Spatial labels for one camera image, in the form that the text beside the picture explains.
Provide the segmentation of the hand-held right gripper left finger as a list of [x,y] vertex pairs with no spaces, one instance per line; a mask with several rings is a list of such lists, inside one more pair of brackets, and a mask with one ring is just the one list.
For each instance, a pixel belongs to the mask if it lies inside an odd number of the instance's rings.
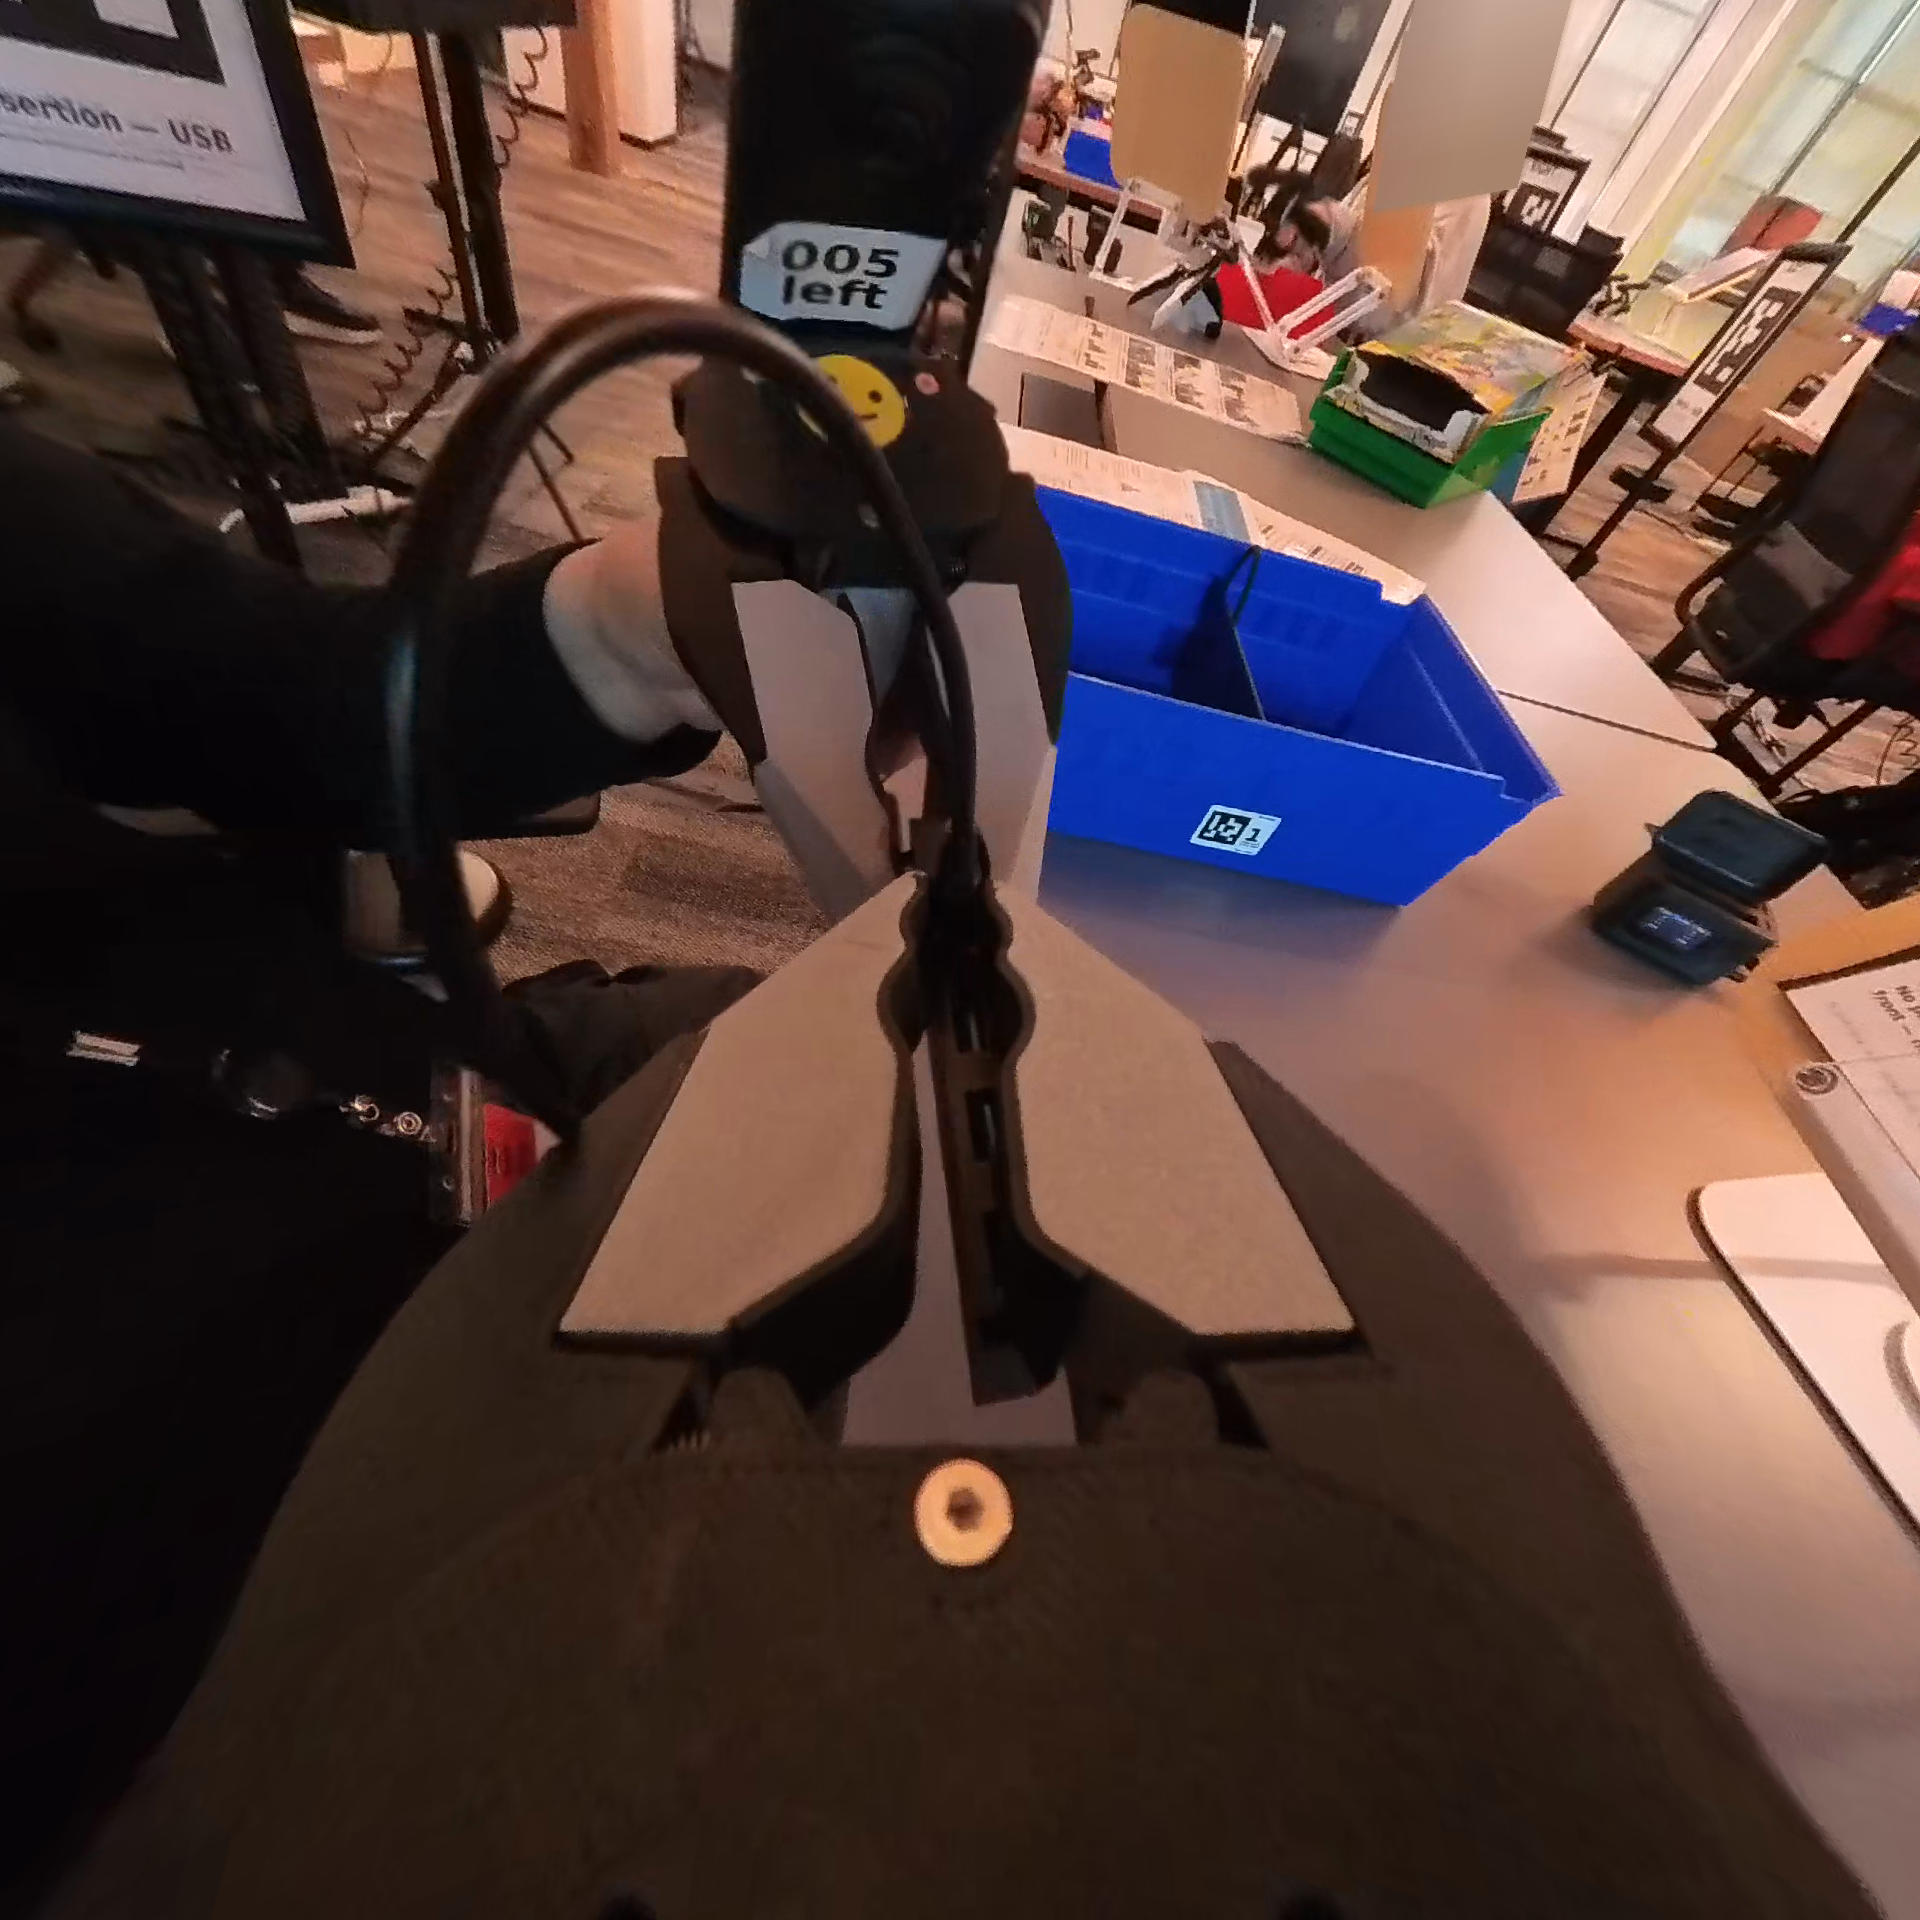
[[923,876],[901,876],[700,1034],[558,1320],[573,1351],[764,1370],[845,1396],[915,1305],[910,1028]]

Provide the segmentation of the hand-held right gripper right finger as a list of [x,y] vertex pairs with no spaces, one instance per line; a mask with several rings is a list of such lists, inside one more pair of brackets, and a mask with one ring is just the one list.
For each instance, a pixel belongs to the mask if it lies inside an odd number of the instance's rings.
[[1037,1378],[1132,1389],[1351,1346],[1356,1313],[1204,1030],[1037,900],[998,917],[1001,1325]]

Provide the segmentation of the black usb hub with cable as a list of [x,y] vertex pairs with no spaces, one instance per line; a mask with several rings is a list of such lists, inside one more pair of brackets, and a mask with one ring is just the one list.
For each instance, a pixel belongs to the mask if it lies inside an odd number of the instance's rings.
[[[584,1109],[564,1095],[553,1047],[510,1009],[469,910],[449,761],[456,602],[499,494],[551,417],[612,373],[660,359],[692,359],[698,367],[711,348],[743,365],[769,350],[773,371],[806,391],[821,417],[837,411],[832,391],[812,386],[806,357],[779,335],[743,325],[729,303],[677,293],[584,303],[483,378],[428,468],[388,589],[387,805],[403,906],[476,1064],[566,1142],[581,1135]],[[1014,1261],[1003,1214],[1006,1123],[998,1088],[1016,1014],[996,983],[996,956],[1005,944],[998,905],[1013,897],[996,890],[979,828],[977,756],[924,756],[924,767],[924,811],[899,853],[901,870],[924,880],[915,1020],[938,1117],[974,1392],[1010,1399],[1027,1391],[1025,1380],[1046,1384],[1001,1323],[1001,1285]]]

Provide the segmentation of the blue plastic bin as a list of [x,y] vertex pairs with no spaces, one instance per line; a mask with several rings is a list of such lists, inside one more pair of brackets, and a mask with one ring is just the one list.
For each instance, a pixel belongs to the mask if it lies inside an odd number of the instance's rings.
[[1257,724],[1172,698],[1247,544],[1037,498],[1070,590],[1055,837],[1401,909],[1562,797],[1431,597],[1262,551],[1239,621]]

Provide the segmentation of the person's left forearm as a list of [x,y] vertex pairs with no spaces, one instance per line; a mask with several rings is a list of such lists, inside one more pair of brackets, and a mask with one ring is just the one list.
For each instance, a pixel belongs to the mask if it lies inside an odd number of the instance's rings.
[[[456,600],[446,761],[476,837],[644,781],[544,625],[558,551]],[[3,428],[5,779],[379,848],[387,609],[227,546],[96,455]]]

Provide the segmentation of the tan reflector board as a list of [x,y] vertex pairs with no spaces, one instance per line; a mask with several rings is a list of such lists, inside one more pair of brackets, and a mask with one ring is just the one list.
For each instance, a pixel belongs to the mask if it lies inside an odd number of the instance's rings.
[[1247,2],[1129,4],[1117,36],[1110,167],[1194,225],[1223,211],[1250,69]]

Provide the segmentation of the printed paper sheets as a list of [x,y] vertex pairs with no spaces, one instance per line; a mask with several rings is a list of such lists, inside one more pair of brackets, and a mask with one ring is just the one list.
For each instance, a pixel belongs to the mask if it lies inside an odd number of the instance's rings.
[[1245,435],[1306,441],[1301,404],[1283,384],[1045,300],[994,300],[979,341]]

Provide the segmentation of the black and white gadget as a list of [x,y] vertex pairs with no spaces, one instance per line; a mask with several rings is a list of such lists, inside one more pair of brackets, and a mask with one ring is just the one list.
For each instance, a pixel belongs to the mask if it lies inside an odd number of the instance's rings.
[[1217,341],[1225,326],[1223,272],[1234,261],[1209,252],[1176,259],[1138,280],[1124,309],[1144,333]]

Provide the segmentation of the black tripod stand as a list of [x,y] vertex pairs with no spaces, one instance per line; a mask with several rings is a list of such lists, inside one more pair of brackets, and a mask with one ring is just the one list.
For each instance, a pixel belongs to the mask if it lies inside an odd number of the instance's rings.
[[474,368],[516,343],[521,312],[504,211],[502,140],[483,48],[472,34],[414,28],[416,86],[434,157],[434,200],[446,235],[461,318],[445,322]]

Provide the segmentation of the green cardboard box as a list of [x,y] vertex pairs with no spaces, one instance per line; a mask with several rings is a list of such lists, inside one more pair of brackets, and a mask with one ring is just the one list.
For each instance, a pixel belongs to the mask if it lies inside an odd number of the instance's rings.
[[1444,303],[1341,350],[1308,411],[1308,448],[1416,511],[1508,500],[1593,373],[1579,346]]

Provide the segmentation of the person's black clothed torso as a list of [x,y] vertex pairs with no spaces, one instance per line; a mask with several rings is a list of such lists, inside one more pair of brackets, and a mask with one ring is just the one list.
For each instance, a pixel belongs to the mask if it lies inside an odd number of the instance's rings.
[[287,1485],[454,1241],[440,1009],[333,856],[5,892],[3,1877],[30,1917],[192,1693]]

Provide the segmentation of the black device with display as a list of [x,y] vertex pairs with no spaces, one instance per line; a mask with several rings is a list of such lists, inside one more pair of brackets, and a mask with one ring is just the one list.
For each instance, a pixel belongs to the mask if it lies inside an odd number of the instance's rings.
[[1779,944],[1777,903],[1829,853],[1823,835],[1708,788],[1649,830],[1647,853],[1594,897],[1587,924],[1680,988],[1741,983]]

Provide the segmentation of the instruction sign board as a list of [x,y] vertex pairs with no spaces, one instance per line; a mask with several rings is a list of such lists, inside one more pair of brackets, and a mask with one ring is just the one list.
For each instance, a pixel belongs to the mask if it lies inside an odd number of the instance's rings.
[[1918,903],[1781,941],[1738,990],[1749,1052],[1910,1299],[1918,1265]]

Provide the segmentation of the black framed marker sign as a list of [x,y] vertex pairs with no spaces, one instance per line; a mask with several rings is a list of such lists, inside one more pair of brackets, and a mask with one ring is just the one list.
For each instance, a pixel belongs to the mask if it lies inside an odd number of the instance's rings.
[[355,263],[285,2],[6,2],[3,207]]

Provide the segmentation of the orange wooden post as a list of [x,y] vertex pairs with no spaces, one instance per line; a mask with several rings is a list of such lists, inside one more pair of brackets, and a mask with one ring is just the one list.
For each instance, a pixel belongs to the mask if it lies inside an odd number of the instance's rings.
[[573,4],[560,34],[568,162],[603,181],[623,175],[617,21],[612,2]]

